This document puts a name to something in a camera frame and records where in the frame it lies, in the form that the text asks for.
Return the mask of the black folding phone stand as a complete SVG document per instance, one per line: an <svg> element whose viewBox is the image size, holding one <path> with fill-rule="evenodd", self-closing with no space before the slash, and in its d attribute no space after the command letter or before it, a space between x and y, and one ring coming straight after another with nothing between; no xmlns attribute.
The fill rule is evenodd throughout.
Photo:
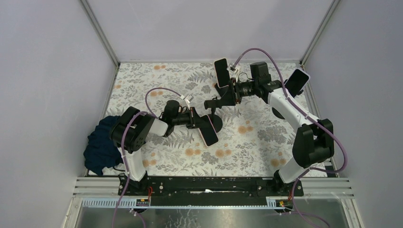
<svg viewBox="0 0 403 228"><path fill-rule="evenodd" d="M214 85L214 88L216 89L216 91L218 92L220 98L222 98L223 96L225 96L226 92L228 91L229 87L224 86L224 87L219 87L218 84Z"/></svg>

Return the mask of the small black phone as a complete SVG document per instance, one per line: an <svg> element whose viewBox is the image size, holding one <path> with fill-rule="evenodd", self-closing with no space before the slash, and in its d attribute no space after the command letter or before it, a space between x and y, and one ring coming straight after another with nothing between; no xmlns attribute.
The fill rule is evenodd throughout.
<svg viewBox="0 0 403 228"><path fill-rule="evenodd" d="M227 59L221 58L219 60L216 60L216 61L214 61L213 65L214 65L214 69L215 69L215 73L216 73L216 77L217 77L218 88L226 87L230 80Z"/></svg>

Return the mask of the black round-base phone stand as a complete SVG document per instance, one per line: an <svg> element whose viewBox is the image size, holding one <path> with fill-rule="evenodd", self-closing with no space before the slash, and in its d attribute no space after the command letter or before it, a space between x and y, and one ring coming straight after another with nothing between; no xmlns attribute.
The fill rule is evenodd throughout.
<svg viewBox="0 0 403 228"><path fill-rule="evenodd" d="M304 90L301 89L294 97L303 94L303 92L304 92ZM277 118L282 119L282 120L285 120L285 118L284 118L284 117L280 114L280 112L278 112L275 108L272 107L271 109L272 109L273 114L274 114Z"/></svg>

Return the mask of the lilac-cased phone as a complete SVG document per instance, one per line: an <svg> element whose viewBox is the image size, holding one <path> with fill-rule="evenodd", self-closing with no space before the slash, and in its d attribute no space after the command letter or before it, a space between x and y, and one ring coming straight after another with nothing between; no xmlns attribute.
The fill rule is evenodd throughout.
<svg viewBox="0 0 403 228"><path fill-rule="evenodd" d="M303 88L308 83L310 78L311 77L308 73L301 68L297 68L286 80L285 88L288 90L289 94L295 98L297 95L301 95L303 93Z"/></svg>

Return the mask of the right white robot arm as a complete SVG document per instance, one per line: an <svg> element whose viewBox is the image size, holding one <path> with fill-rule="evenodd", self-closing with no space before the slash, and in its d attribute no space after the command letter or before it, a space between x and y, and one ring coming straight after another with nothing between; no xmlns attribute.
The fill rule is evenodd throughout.
<svg viewBox="0 0 403 228"><path fill-rule="evenodd" d="M286 80L272 80L266 62L250 64L251 79L241 82L239 70L227 64L225 58L216 60L214 70L216 89L220 94L217 107L235 106L242 98L257 96L270 105L273 114L286 120L295 132L292 158L276 171L273 191L280 196L291 190L294 182L312 165L334 155L333 124L319 119L302 107L295 97L300 95L310 76L301 68L295 69Z"/></svg>

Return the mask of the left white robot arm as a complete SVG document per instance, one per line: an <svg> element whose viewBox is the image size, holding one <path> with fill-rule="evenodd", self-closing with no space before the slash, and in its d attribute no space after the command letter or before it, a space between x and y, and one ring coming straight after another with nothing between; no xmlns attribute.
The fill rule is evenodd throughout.
<svg viewBox="0 0 403 228"><path fill-rule="evenodd" d="M161 117L154 117L145 111L129 107L118 119L109 133L114 145L121 149L126 175L131 180L129 189L135 195L147 191L147 183L143 179L146 169L143 165L141 147L150 134L168 137L175 126L184 125L188 129L212 130L214 126L208 115L199 116L194 107L182 110L179 102L169 100Z"/></svg>

